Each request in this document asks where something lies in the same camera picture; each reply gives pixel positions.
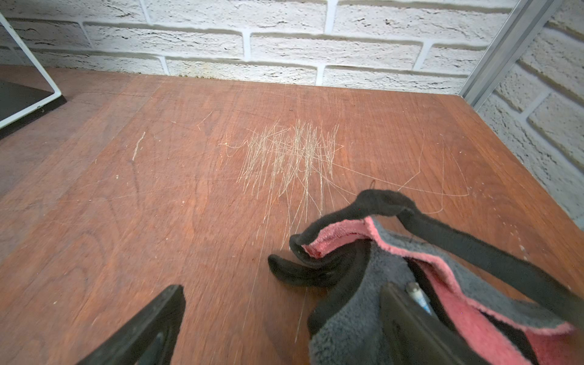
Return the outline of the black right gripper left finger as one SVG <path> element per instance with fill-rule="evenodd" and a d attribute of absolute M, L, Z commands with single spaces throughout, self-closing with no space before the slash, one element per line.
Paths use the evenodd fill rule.
<path fill-rule="evenodd" d="M 166 287 L 79 363 L 171 363 L 185 309 L 183 286 L 173 284 Z"/>

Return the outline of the grey and pink cloth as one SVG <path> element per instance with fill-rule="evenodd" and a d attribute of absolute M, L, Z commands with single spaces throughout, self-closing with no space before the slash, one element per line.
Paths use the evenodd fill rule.
<path fill-rule="evenodd" d="M 394 364 L 380 293 L 395 284 L 486 364 L 581 364 L 583 301 L 546 272 L 369 189 L 290 237 L 272 274 L 328 295 L 310 313 L 313 364 Z"/>

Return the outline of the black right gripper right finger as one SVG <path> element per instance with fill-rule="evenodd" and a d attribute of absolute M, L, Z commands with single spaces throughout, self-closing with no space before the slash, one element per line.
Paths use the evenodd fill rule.
<path fill-rule="evenodd" d="M 394 364 L 487 363 L 393 283 L 381 289 L 380 318 Z"/>

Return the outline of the white metal bookshelf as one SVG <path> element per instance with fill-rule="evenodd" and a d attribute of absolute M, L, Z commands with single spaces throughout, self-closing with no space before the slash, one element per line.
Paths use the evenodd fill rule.
<path fill-rule="evenodd" d="M 1 80 L 1 139 L 67 103 L 61 89 L 4 15 L 1 25 L 50 86 L 44 91 Z"/>

